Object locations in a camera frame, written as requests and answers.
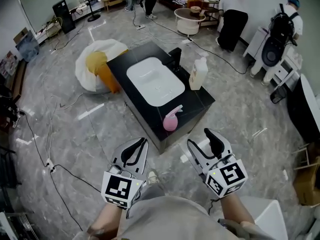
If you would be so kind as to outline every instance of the pink spray bottle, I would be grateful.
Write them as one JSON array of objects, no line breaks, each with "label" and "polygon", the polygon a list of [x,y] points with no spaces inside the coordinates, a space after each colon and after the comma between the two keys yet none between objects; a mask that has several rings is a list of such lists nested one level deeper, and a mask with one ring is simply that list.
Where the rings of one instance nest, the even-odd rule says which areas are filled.
[{"label": "pink spray bottle", "polygon": [[163,128],[168,132],[173,132],[178,126],[177,112],[182,112],[182,105],[177,106],[169,114],[167,114],[163,120]]}]

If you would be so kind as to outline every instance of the black table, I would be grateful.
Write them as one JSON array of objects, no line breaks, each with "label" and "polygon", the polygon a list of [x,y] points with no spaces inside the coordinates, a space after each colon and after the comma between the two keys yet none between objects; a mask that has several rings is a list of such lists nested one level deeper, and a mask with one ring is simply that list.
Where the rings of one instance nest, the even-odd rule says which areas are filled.
[{"label": "black table", "polygon": [[[132,65],[149,57],[159,59],[185,86],[182,94],[163,106],[149,105],[127,77],[127,70]],[[189,133],[215,102],[215,99],[203,87],[200,90],[191,90],[190,74],[181,66],[179,70],[173,70],[173,58],[152,41],[112,59],[107,62],[107,65],[122,88],[121,93],[126,104],[159,149],[160,154],[183,135]],[[163,127],[163,119],[179,105],[183,105],[183,112],[176,114],[178,126],[175,131],[166,131]]]}]

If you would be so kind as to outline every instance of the marble floor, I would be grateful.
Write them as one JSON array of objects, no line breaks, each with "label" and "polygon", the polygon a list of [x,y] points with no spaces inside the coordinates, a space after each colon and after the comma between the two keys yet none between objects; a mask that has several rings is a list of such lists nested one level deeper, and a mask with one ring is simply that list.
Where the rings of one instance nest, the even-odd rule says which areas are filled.
[{"label": "marble floor", "polygon": [[[157,23],[175,30],[173,11],[157,3],[154,13],[158,16]],[[134,12],[123,12],[121,7],[100,14],[100,19],[94,22],[82,20],[75,30],[61,34],[58,48],[79,31],[66,47],[54,51],[57,39],[41,46],[39,55],[27,65],[22,97],[18,102],[27,112],[42,159],[45,161],[50,156],[54,164],[63,165],[98,189],[113,150],[130,139],[147,136],[119,94],[83,94],[74,105],[58,110],[74,103],[84,92],[75,77],[75,61],[82,50],[95,40],[116,39],[131,48],[153,40],[166,52],[181,47],[181,65],[189,72],[195,59],[203,54],[194,44],[181,45],[182,39],[177,39],[181,36],[146,19],[138,6],[135,24],[145,24],[154,36],[167,39],[160,41],[137,32],[132,24]],[[141,31],[148,33],[147,28]],[[239,42],[235,51],[229,53],[217,46],[216,37],[215,28],[205,27],[193,38],[201,47],[217,53],[244,72],[249,61],[242,57],[246,47]],[[207,64],[209,72],[203,85],[216,102],[189,138],[196,142],[204,140],[205,127],[226,137],[249,176],[238,194],[277,199],[288,236],[294,239],[310,221],[312,209],[298,204],[292,186],[295,158],[290,153],[303,141],[290,121],[286,103],[274,105],[270,101],[272,87],[261,85],[263,74],[254,79],[249,73],[238,74],[213,55],[207,57]],[[55,106],[51,142],[51,132],[48,141],[46,138]],[[90,113],[79,119],[85,112]],[[186,139],[187,136],[183,137],[162,155],[150,143],[146,169],[158,171],[170,195],[191,199],[207,209],[212,192],[201,182],[190,162],[181,160],[187,150]],[[41,164],[25,118],[12,131],[10,144],[17,151],[17,176],[22,183],[18,194],[23,206],[34,212],[29,217],[37,225],[40,236],[49,240],[72,239],[79,227],[55,191],[49,171]],[[283,175],[284,169],[288,181]],[[71,214],[86,229],[105,204],[100,194],[59,167],[52,177]],[[212,216],[220,211],[219,203],[215,203]]]}]

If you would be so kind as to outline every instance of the white bottle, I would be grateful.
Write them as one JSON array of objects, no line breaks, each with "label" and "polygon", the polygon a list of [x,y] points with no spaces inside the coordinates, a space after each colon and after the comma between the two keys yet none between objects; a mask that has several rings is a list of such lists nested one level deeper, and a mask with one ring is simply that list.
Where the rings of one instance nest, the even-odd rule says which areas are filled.
[{"label": "white bottle", "polygon": [[199,90],[208,73],[207,59],[202,57],[194,61],[193,69],[189,78],[191,90]]}]

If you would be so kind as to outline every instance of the round white table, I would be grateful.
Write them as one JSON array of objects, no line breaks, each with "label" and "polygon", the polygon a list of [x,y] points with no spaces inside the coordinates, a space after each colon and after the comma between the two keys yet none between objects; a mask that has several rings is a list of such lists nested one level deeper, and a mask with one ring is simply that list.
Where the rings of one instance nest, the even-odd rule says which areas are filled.
[{"label": "round white table", "polygon": [[199,31],[199,23],[206,19],[206,16],[191,16],[190,8],[179,8],[174,11],[176,28],[183,34],[195,35]]}]

